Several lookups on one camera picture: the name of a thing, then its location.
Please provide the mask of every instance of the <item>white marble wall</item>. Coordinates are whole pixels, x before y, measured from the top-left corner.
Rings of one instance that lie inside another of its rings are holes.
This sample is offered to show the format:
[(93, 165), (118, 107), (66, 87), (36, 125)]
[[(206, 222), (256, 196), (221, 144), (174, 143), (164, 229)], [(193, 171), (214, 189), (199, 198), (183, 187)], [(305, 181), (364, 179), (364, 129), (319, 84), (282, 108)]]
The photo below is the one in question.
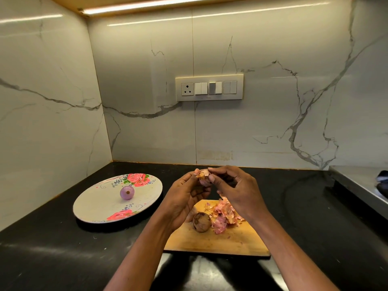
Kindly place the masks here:
[(82, 18), (51, 0), (0, 0), (0, 49), (2, 230), (112, 158)]
[[(388, 0), (250, 0), (91, 21), (113, 159), (387, 165), (387, 12)], [(242, 101), (175, 100), (177, 76), (241, 72)]]

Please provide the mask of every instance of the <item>black countertop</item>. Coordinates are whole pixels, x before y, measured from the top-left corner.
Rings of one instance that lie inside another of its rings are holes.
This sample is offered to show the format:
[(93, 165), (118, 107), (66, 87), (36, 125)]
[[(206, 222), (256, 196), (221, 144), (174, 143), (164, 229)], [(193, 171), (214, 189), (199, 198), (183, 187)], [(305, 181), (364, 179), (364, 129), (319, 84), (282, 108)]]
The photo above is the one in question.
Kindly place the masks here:
[[(77, 221), (75, 199), (99, 181), (134, 172), (157, 176), (165, 194), (196, 167), (113, 162), (28, 214), (0, 232), (0, 290), (102, 290), (161, 198), (109, 225)], [(327, 171), (244, 170), (256, 178), (274, 217), (341, 290), (388, 290), (387, 220), (333, 187)], [(217, 198), (212, 192), (210, 199)], [(175, 252), (164, 261), (151, 289), (281, 290), (254, 257)]]

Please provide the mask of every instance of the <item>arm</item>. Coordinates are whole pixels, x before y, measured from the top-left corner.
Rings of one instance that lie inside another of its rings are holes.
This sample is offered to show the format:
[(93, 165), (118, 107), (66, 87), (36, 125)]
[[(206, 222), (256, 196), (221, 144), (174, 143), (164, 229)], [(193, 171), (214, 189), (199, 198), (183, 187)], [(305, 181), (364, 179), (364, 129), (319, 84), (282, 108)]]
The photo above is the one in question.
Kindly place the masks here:
[(192, 172), (174, 182), (105, 291), (149, 290), (171, 233), (182, 225), (192, 207), (210, 193), (210, 189), (194, 190), (197, 183)]
[[(217, 192), (228, 198), (268, 247), (290, 291), (338, 291), (270, 214), (254, 177), (236, 166), (209, 168), (209, 171), (212, 173), (209, 180), (217, 186)], [(230, 187), (217, 174), (234, 177), (237, 185)]]

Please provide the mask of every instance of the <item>white plate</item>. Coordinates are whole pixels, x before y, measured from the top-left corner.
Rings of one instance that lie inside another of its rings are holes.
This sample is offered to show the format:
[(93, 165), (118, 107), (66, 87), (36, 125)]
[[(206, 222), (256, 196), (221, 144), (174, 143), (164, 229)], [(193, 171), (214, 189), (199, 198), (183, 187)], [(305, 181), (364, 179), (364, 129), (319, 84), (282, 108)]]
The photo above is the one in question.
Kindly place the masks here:
[[(133, 186), (131, 200), (120, 197), (124, 186)], [(162, 182), (155, 176), (130, 173), (101, 181), (75, 200), (74, 215), (87, 223), (105, 224), (126, 219), (151, 206), (162, 193)]]

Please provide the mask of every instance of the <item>wooden cutting board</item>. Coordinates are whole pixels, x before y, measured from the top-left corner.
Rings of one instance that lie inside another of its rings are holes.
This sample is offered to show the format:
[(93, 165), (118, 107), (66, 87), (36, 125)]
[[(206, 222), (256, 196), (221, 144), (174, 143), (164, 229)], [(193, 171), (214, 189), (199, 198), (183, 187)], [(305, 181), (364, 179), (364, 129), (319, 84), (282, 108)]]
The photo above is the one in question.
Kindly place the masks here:
[[(206, 212), (206, 203), (216, 205), (218, 200), (201, 200), (195, 207), (198, 212)], [(237, 254), (252, 256), (270, 256), (269, 250), (255, 230), (243, 221), (240, 227), (228, 227), (224, 233), (216, 235), (212, 228), (205, 233), (194, 230), (192, 222), (183, 225), (172, 233), (165, 250), (190, 251), (220, 254)]]

